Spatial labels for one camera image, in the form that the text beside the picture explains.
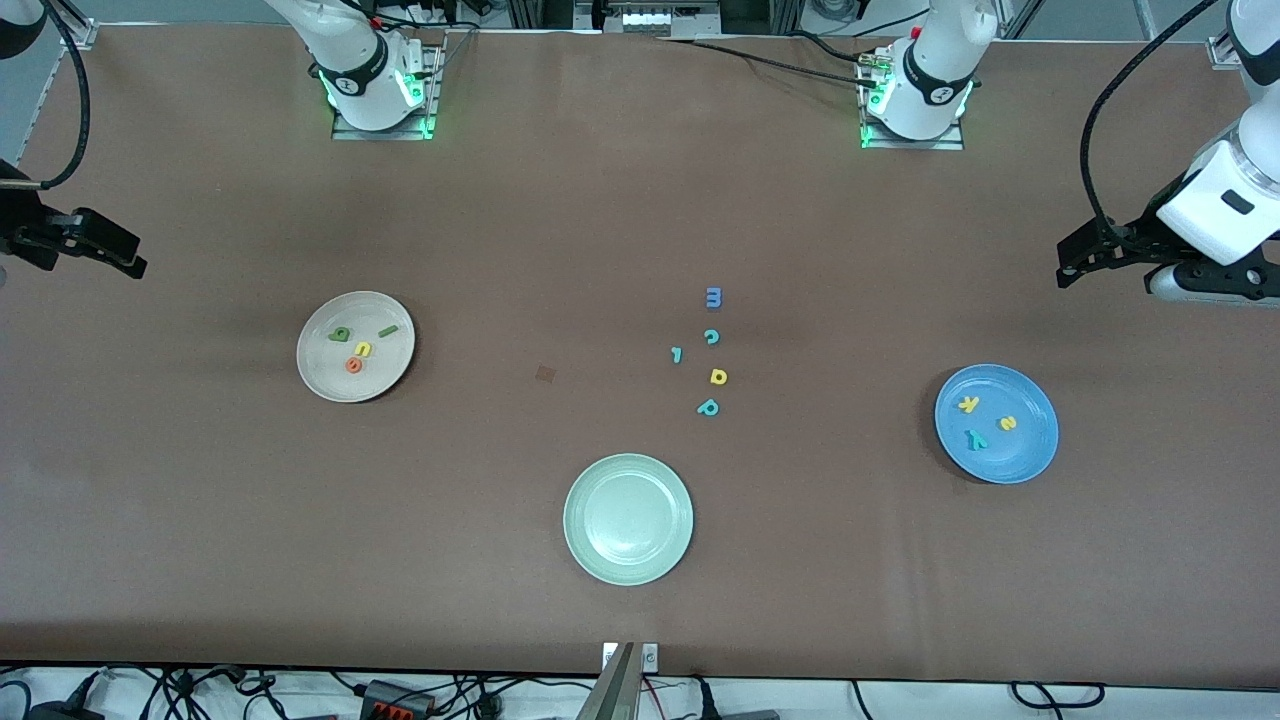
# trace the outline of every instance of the blue plate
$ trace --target blue plate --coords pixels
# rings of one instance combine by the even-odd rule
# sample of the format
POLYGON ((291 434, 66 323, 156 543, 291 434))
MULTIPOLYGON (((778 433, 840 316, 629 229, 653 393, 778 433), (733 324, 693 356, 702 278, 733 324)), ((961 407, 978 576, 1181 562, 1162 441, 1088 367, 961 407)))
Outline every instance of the blue plate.
POLYGON ((951 375, 938 393, 933 424, 956 465, 988 483, 1025 483, 1057 452, 1057 415, 1048 396, 1004 365, 970 365, 951 375), (978 404, 965 413, 960 404, 973 397, 978 404), (1001 428, 1005 418, 1016 423, 1011 430, 1001 428), (983 442, 986 447, 974 450, 983 442))

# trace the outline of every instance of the metal post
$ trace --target metal post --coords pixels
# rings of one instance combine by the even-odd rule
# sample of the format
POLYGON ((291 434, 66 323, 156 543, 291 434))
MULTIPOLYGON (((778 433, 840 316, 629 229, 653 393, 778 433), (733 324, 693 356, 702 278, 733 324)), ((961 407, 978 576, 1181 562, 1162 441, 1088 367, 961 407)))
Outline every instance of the metal post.
POLYGON ((618 646, 591 694, 586 696, 577 720, 635 720, 643 676, 644 652, 640 643, 618 646))
POLYGON ((1155 40, 1160 35, 1156 28, 1156 14, 1151 12, 1149 0, 1133 0, 1133 12, 1138 14, 1138 27, 1142 28, 1143 40, 1155 40))
POLYGON ((67 23, 72 31, 78 50, 92 50, 93 41, 97 40, 99 22, 84 15, 72 0, 49 0, 54 12, 67 23))
POLYGON ((1044 5, 1044 0, 1027 0, 1021 10, 1015 12, 1016 0, 997 0, 996 12, 1000 14, 1000 37, 1004 40, 1018 40, 1027 32, 1027 26, 1036 19, 1044 5))

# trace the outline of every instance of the metal bracket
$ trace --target metal bracket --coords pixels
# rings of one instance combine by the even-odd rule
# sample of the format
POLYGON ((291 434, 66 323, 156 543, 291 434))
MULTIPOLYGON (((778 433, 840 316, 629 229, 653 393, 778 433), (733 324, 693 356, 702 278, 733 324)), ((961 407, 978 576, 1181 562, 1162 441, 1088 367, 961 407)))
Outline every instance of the metal bracket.
MULTIPOLYGON (((617 651, 618 643, 604 643, 604 652, 602 653, 603 657, 600 660, 602 669, 609 666, 609 659, 612 659, 613 653, 617 651)), ((640 648, 640 655, 644 661, 641 671, 646 675, 658 674, 658 643, 644 643, 640 648)))
POLYGON ((421 95, 422 104, 413 109, 403 120, 394 126, 376 132, 364 131, 353 127, 338 113, 333 114, 333 140, 431 140, 435 137, 435 118, 440 111, 440 83, 444 79, 445 47, 449 38, 445 35, 444 42, 439 46, 422 46, 420 40, 411 40, 410 46, 420 49, 413 53, 410 60, 411 74, 424 74, 420 81, 404 83, 406 92, 421 95))
POLYGON ((956 118, 945 133, 933 140, 909 140, 884 127, 879 118, 867 111, 868 104, 881 101, 883 88, 893 82, 891 63, 887 47, 877 47, 874 53, 865 55, 867 60, 859 60, 854 65, 854 76, 860 79, 870 79, 877 83, 876 88, 858 87, 858 127, 861 147, 892 147, 896 150, 964 150, 964 133, 960 128, 960 118, 956 118))
POLYGON ((1235 42, 1231 41, 1231 33, 1225 29, 1206 40, 1204 49, 1208 50, 1208 61, 1215 70, 1243 69, 1240 55, 1235 51, 1235 42))
POLYGON ((58 13, 58 17, 67 23, 67 29, 72 31, 72 37, 76 38, 76 49, 92 50, 93 42, 97 40, 97 27, 100 23, 84 15, 70 0, 50 0, 49 4, 58 13))

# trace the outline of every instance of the white floor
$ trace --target white floor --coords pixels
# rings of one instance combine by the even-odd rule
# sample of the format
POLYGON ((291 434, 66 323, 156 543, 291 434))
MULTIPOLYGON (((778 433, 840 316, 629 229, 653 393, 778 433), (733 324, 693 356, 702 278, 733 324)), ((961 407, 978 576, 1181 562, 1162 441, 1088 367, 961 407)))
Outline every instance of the white floor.
MULTIPOLYGON (((35 702, 67 700, 92 667, 44 667, 0 675, 0 680, 20 679, 31 685, 35 702)), ((279 682, 273 693, 284 705, 291 719, 337 715, 356 720, 361 700, 325 673, 273 671, 279 682)), ((349 683, 390 680, 406 688, 424 688, 448 683, 448 675, 396 675, 343 673, 349 683)), ((591 679, 577 678, 591 683, 591 679)), ((696 682, 686 678, 654 678, 668 720, 698 714, 701 694, 696 682)), ((781 720, 863 720, 854 700, 852 685, 842 680, 751 680, 712 679, 709 684, 722 715, 754 710, 774 710, 781 720)), ((868 710, 876 720, 901 719, 983 719, 983 720, 1052 720, 1052 712, 1029 710, 1018 705, 1007 685, 978 683, 860 683, 868 710)), ((108 720, 132 720, 140 716, 154 682, 136 670, 111 670, 104 674, 90 693, 88 708, 108 720)), ((1050 691, 1062 702, 1080 701, 1094 691, 1057 688, 1050 691)), ((1033 688, 1024 696, 1038 700, 1033 688)), ((440 701, 452 693, 438 694, 440 701)), ((543 687, 522 683, 503 693, 503 720, 572 719, 577 715, 588 691, 577 687, 543 687)), ((212 680, 197 692, 201 706, 214 720, 242 717, 246 698, 225 680, 212 680)), ((0 691, 0 719, 20 720, 23 697, 15 688, 0 691)), ((1256 719, 1280 717, 1280 692, 1179 691, 1155 688, 1107 688, 1106 700, 1089 710, 1066 710, 1065 720, 1174 720, 1174 719, 1256 719)), ((151 716, 163 719, 165 703, 152 703, 151 716)), ((247 720, 279 720, 266 702, 255 702, 247 720)), ((650 698, 641 698, 639 720, 659 720, 650 698)))

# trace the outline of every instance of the wire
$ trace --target wire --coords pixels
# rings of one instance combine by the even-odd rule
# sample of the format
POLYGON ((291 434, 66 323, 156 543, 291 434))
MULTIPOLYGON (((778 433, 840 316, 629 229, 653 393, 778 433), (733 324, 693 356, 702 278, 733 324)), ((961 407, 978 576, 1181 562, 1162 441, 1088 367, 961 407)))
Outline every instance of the wire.
POLYGON ((750 53, 742 53, 741 50, 733 50, 731 47, 723 47, 719 45, 707 45, 705 42, 698 42, 694 40, 672 40, 672 42, 680 42, 682 45, 692 45, 694 47, 705 47, 707 50, 716 50, 717 53, 724 53, 728 55, 733 55, 735 58, 742 58, 744 60, 750 60, 754 63, 764 63, 765 65, 773 65, 774 68, 782 68, 783 70, 791 70, 794 73, 800 73, 805 76, 847 82, 850 85, 856 85, 860 87, 876 87, 876 82, 870 79, 837 76, 835 73, 824 73, 822 70, 801 68, 799 65, 788 65, 787 63, 780 63, 778 60, 771 60, 769 58, 760 58, 759 55, 751 55, 750 53))
POLYGON ((0 683, 0 691, 5 688, 18 688, 22 691, 22 694, 26 696, 26 705, 22 708, 22 720, 27 720, 27 716, 31 715, 31 685, 23 683, 22 680, 5 680, 4 683, 0 683))
POLYGON ((653 698, 653 705, 658 708, 658 717, 667 720, 667 714, 662 710, 662 701, 658 700, 658 691, 653 689, 653 683, 649 682, 649 678, 644 679, 644 687, 649 688, 649 697, 653 698))
POLYGON ((863 700, 863 689, 858 687, 858 680, 849 680, 854 684, 854 697, 858 698, 858 710, 863 711, 863 717, 867 720, 876 720, 872 717, 872 711, 867 710, 867 701, 863 700))
POLYGON ((1111 241, 1117 242, 1121 246, 1128 247, 1129 241, 1120 237, 1119 233, 1111 227, 1111 220, 1107 219, 1106 213, 1102 211, 1102 202, 1098 200, 1098 191, 1093 187, 1093 176, 1089 172, 1089 143, 1093 141, 1093 126, 1098 120, 1098 113, 1102 111, 1102 106, 1107 104, 1111 95, 1115 94, 1116 88, 1123 83, 1138 65, 1143 63, 1157 47, 1165 44, 1166 40, 1174 36, 1179 29, 1181 29, 1187 23, 1192 22, 1201 13, 1207 10, 1211 5, 1217 3, 1217 0, 1201 0, 1194 8, 1187 10, 1183 17, 1174 20, 1174 24, 1165 28, 1165 32, 1157 35, 1146 47, 1138 51, 1129 63, 1116 73, 1116 77, 1102 88, 1102 94, 1098 99, 1093 101, 1093 108, 1089 109, 1089 117, 1084 119, 1084 129, 1080 132, 1080 178, 1084 181, 1084 195, 1089 199, 1089 206, 1093 208, 1093 219, 1098 225, 1098 232, 1102 233, 1103 242, 1111 241))
POLYGON ((716 696, 712 694, 712 687, 704 678, 694 679, 698 680, 698 687, 703 691, 703 720, 719 720, 719 710, 716 708, 716 696))
POLYGON ((817 35, 814 35, 814 33, 812 33, 809 31, 805 31, 805 29, 794 29, 794 31, 791 31, 791 32, 787 33, 787 37, 804 37, 804 38, 812 40, 814 45, 817 45, 823 53, 831 55, 832 58, 838 58, 841 60, 847 60, 850 63, 856 63, 858 61, 858 55, 850 55, 849 53, 841 53, 840 50, 836 50, 831 45, 827 45, 827 41, 824 41, 823 38, 818 37, 817 35))
POLYGON ((356 685, 348 683, 347 680, 343 680, 342 675, 334 673, 333 670, 329 671, 329 675, 332 675, 334 680, 338 680, 339 685, 347 688, 351 692, 356 692, 356 685))
POLYGON ((520 678, 520 679, 516 679, 516 680, 512 680, 512 682, 507 683, 506 685, 502 685, 500 688, 498 688, 495 691, 483 692, 483 693, 480 693, 480 698, 477 698, 475 702, 468 703, 462 710, 456 710, 452 714, 445 715, 442 720, 453 720, 454 717, 460 717, 462 715, 466 715, 466 714, 471 712, 472 707, 475 707, 476 705, 480 705, 480 702, 483 702, 486 697, 498 697, 502 693, 507 692, 508 689, 511 689, 515 685, 518 685, 520 683, 524 683, 524 682, 526 682, 525 678, 520 678))
MULTIPOLYGON (((905 23, 905 22, 910 22, 910 20, 914 20, 915 18, 919 18, 920 15, 923 15, 923 14, 925 14, 925 13, 928 13, 928 12, 929 12, 928 9, 924 9, 924 10, 920 10, 919 13, 914 13, 914 14, 910 14, 910 15, 908 15, 908 17, 905 17, 905 18, 899 18, 899 19, 896 19, 896 20, 891 20, 891 22, 887 22, 887 23, 884 23, 884 24, 878 24, 878 26, 876 26, 876 27, 873 27, 873 28, 870 28, 870 29, 864 29, 864 31, 860 31, 860 32, 855 32, 854 35, 850 35, 850 36, 847 36, 847 37, 865 37, 865 36, 868 36, 868 35, 870 35, 870 33, 873 33, 873 32, 878 32, 878 31, 882 31, 882 29, 884 29, 884 28, 887 28, 887 27, 893 27, 893 26, 896 26, 896 24, 901 24, 901 23, 905 23)), ((849 26, 854 24, 855 22, 856 22, 856 20, 849 20, 847 23, 845 23, 845 24, 842 24, 842 26, 840 26, 840 27, 837 27, 837 28, 835 28, 835 29, 828 29, 828 31, 826 31, 826 32, 820 32, 820 33, 818 33, 818 35, 819 35, 819 36, 827 36, 827 37, 831 37, 832 35, 836 35, 836 33, 838 33, 840 31, 845 29, 846 27, 849 27, 849 26)))
POLYGON ((1048 689, 1041 683, 1034 683, 1034 682, 1024 683, 1021 680, 1015 680, 1012 683, 1009 683, 1009 689, 1012 691, 1014 700, 1016 700, 1020 705, 1030 707, 1032 710, 1052 710, 1057 720, 1062 720, 1064 710, 1088 710, 1091 707, 1096 707, 1107 697, 1107 689, 1101 683, 1088 683, 1082 687, 1093 688, 1098 691, 1097 697, 1089 698, 1084 702, 1059 702, 1053 697, 1053 694, 1050 693, 1048 689), (1041 692, 1042 696, 1044 696, 1044 700, 1047 700, 1048 702, 1032 702, 1024 698, 1021 693, 1018 692, 1018 685, 1030 685, 1036 688, 1037 691, 1041 692))
POLYGON ((384 15, 384 14, 376 12, 376 10, 366 10, 366 9, 361 8, 360 4, 356 3, 356 0, 338 0, 338 1, 342 3, 343 5, 351 8, 352 10, 356 10, 357 13, 365 15, 370 20, 372 20, 375 18, 379 19, 379 20, 381 20, 383 29, 399 29, 402 27, 412 27, 412 28, 470 27, 470 28, 476 29, 476 31, 480 29, 479 24, 468 22, 468 20, 453 20, 453 22, 444 22, 444 23, 420 23, 417 20, 412 20, 412 19, 407 19, 407 18, 396 18, 396 17, 392 17, 392 15, 384 15))
POLYGON ((72 67, 76 69, 76 87, 79 91, 81 100, 81 126, 79 135, 76 137, 76 150, 60 173, 51 179, 40 181, 40 190, 49 190, 67 182, 68 178, 76 174, 81 161, 84 160, 84 149, 88 147, 88 73, 84 72, 84 59, 81 58, 79 49, 76 47, 76 38, 72 37, 72 31, 67 27, 61 15, 58 14, 50 0, 40 0, 40 4, 45 6, 49 19, 54 22, 58 35, 63 37, 63 44, 67 45, 67 53, 72 56, 72 67))

